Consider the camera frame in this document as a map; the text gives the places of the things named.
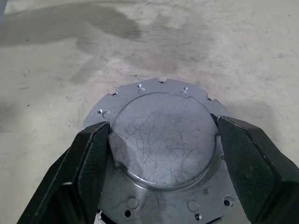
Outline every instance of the metal disc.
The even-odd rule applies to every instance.
[[[229,211],[223,198],[237,197],[210,113],[230,116],[204,90],[169,79],[122,86],[99,101],[83,128],[111,122],[103,213],[118,224],[176,224]]]

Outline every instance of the metal flange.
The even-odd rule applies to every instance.
[[[203,89],[173,79],[101,99],[83,128],[111,123],[102,212],[118,224],[205,224],[225,215],[237,196],[210,113],[231,116]]]

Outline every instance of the mounting hole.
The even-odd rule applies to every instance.
[[[112,96],[117,96],[120,93],[119,89],[116,89],[116,91],[112,94]]]
[[[229,200],[224,200],[223,203],[224,203],[224,205],[227,206],[227,207],[230,206],[230,202],[229,202]]]
[[[201,215],[199,213],[196,213],[194,217],[197,221],[201,220]]]
[[[123,213],[125,217],[129,218],[131,216],[131,211],[130,210],[125,210]]]
[[[230,195],[226,195],[223,198],[223,204],[226,207],[232,207],[234,205],[234,202],[235,202],[235,199]]]

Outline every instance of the concrete floor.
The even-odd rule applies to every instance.
[[[94,104],[158,77],[207,90],[299,165],[297,0],[15,0],[0,31],[0,223]],[[247,223],[239,206],[225,223]]]

